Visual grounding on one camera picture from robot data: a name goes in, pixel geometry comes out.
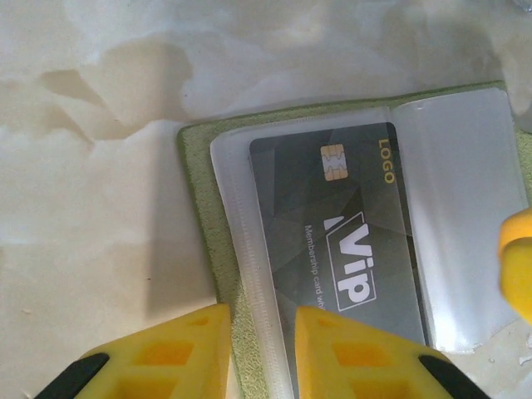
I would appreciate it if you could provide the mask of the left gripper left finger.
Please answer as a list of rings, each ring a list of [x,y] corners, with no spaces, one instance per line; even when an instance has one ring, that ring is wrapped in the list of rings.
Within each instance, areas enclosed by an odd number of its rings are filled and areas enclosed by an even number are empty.
[[[231,352],[225,303],[91,349],[35,399],[225,399]]]

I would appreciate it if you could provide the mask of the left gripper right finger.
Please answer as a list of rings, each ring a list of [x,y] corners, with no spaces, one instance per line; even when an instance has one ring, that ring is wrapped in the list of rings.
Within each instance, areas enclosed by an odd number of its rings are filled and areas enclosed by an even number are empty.
[[[490,399],[441,352],[320,308],[294,343],[299,399]]]

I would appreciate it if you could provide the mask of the black VIP membership card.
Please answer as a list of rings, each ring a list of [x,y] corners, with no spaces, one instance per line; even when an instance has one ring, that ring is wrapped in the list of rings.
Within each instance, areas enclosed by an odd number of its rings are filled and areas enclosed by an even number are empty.
[[[283,338],[314,306],[426,342],[390,122],[254,140],[254,183]]]

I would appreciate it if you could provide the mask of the green card holder wallet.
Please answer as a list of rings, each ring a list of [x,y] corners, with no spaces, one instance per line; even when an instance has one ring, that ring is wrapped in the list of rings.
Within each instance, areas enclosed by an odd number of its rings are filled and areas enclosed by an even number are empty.
[[[397,133],[426,326],[426,342],[417,343],[470,352],[517,318],[499,289],[497,247],[504,220],[532,200],[532,166],[518,153],[532,136],[515,127],[501,83],[188,126],[177,137],[180,157],[218,297],[234,314],[234,361],[248,399],[299,399],[295,328],[286,342],[249,147],[382,122]]]

